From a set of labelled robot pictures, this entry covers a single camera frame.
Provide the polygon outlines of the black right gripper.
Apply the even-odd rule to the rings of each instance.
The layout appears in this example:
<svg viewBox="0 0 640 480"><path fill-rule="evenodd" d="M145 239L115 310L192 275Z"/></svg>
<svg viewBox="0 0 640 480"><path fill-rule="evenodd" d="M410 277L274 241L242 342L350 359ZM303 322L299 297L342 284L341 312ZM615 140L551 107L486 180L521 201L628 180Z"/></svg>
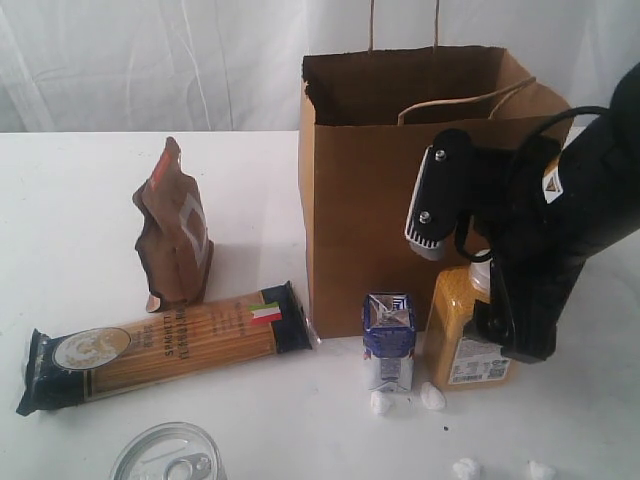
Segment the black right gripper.
<svg viewBox="0 0 640 480"><path fill-rule="evenodd" d="M593 255L615 241L615 146L537 138L507 182L508 216L491 231L490 326L501 354L525 364L556 349L557 323Z"/></svg>

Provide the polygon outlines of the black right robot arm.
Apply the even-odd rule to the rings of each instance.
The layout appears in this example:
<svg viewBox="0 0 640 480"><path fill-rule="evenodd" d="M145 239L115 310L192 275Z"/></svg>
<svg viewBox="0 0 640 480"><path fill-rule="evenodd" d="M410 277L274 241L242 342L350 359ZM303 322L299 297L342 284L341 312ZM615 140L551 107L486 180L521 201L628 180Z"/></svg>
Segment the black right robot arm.
<svg viewBox="0 0 640 480"><path fill-rule="evenodd" d="M607 107L583 106L535 127L506 170L506 202L488 227L490 318L503 356L547 360L586 261L639 228L639 69Z"/></svg>

